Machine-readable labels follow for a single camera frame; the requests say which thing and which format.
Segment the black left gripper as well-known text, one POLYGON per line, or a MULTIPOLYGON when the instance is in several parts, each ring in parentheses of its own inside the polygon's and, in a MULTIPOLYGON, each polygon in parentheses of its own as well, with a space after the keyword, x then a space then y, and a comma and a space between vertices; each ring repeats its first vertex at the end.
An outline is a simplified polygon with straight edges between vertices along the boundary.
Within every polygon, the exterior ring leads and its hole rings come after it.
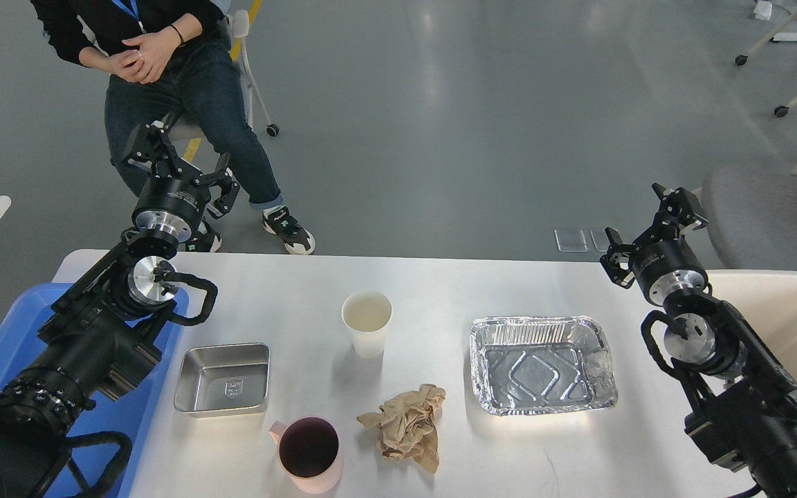
POLYGON ((135 127, 122 157, 135 181, 146 182, 132 214, 135 228, 164 231, 179 243, 196 232, 205 208, 213 219, 230 214, 241 190, 230 154, 219 156, 211 174, 199 174, 177 154, 162 122, 135 127))

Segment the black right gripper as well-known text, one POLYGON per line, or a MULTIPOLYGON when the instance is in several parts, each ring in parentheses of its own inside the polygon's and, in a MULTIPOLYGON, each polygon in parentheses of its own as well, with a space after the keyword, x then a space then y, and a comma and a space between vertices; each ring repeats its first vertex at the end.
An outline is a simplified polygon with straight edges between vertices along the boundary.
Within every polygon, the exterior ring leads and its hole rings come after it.
POLYGON ((690 231, 705 229, 708 220, 695 193, 684 188, 668 189, 652 183, 660 199, 660 207, 651 226, 651 242, 641 249, 636 239, 623 243, 615 229, 605 229, 608 240, 606 255, 600 263, 610 281, 630 289, 635 279, 646 300, 663 306, 675 291, 706 290, 708 274, 688 243, 683 239, 690 231))

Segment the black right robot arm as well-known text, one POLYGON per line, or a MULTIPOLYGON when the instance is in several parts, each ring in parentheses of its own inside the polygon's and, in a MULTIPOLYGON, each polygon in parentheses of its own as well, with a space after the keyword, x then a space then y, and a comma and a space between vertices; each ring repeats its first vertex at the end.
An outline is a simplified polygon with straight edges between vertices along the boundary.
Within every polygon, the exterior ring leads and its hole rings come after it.
POLYGON ((684 431, 709 463, 748 470, 755 485, 746 497, 797 497, 797 382, 741 312, 713 296, 684 236, 708 224, 699 199, 652 189, 660 207, 651 226, 632 243, 606 229, 602 268, 651 303, 640 326, 646 349, 680 382, 692 410, 684 431))

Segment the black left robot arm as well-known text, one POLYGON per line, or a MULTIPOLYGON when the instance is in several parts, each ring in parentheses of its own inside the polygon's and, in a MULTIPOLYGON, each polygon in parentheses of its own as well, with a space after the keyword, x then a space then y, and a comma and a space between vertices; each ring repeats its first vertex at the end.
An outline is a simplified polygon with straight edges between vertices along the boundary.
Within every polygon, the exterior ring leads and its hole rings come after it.
POLYGON ((171 264, 209 210, 219 218, 239 185, 230 154, 211 174, 183 160, 169 139, 170 120, 141 124, 127 158, 149 167, 131 216, 136 233, 119 243, 56 302, 38 332, 46 344, 0 391, 0 497, 42 497, 67 469, 80 497, 102 497, 129 463, 122 432, 73 436, 94 393, 118 400, 136 389, 162 358, 155 339, 168 323, 202 324, 218 290, 171 264))

